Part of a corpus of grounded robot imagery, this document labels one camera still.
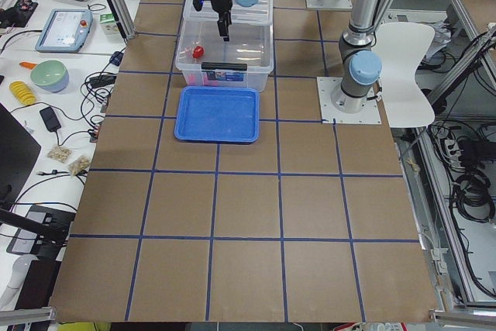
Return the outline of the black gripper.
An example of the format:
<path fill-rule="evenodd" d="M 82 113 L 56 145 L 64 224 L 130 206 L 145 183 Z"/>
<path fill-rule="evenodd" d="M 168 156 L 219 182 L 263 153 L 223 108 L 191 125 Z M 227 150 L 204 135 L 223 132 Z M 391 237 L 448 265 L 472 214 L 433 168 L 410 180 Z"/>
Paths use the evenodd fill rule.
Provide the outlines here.
<path fill-rule="evenodd" d="M 219 14 L 217 27 L 219 35 L 224 42 L 229 42 L 229 27 L 232 25 L 231 9 L 233 7 L 233 0 L 211 0 L 212 9 Z"/>

